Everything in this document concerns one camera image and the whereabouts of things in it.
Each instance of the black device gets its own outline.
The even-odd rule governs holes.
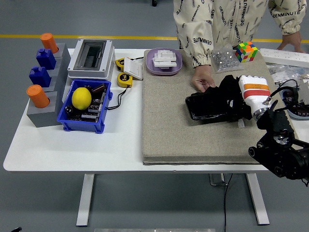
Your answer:
[[[217,90],[196,94],[185,99],[190,117],[205,123],[228,121],[226,104],[218,96]]]
[[[186,97],[190,117],[204,123],[251,119],[251,108],[245,103],[238,82],[239,78],[228,75],[219,87],[209,87],[204,93]]]

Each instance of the white power strip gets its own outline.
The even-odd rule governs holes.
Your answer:
[[[266,48],[261,48],[260,52],[265,62],[268,63],[309,68],[309,54],[306,53],[288,52]]]

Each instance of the hand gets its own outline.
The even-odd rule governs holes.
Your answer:
[[[299,31],[290,35],[282,35],[282,43],[277,49],[282,50],[286,45],[291,44],[294,46],[295,52],[305,53],[300,48],[300,43],[301,43],[301,36]]]
[[[195,67],[191,83],[202,93],[205,92],[209,86],[216,87],[216,84],[211,77],[211,67],[209,65]]]

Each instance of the orange stripe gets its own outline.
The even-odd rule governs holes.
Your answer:
[[[245,90],[246,89],[265,89],[265,90],[269,90],[268,85],[263,85],[263,84],[245,84],[244,88],[245,88]]]
[[[248,90],[244,92],[243,98],[246,99],[250,96],[270,96],[269,90]]]

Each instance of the orange cap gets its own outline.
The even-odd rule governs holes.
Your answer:
[[[27,94],[37,108],[45,108],[48,106],[49,99],[40,85],[30,86],[27,89]]]
[[[57,47],[53,35],[51,33],[44,33],[40,36],[40,39],[46,49],[50,49],[52,53],[56,53],[59,48]]]

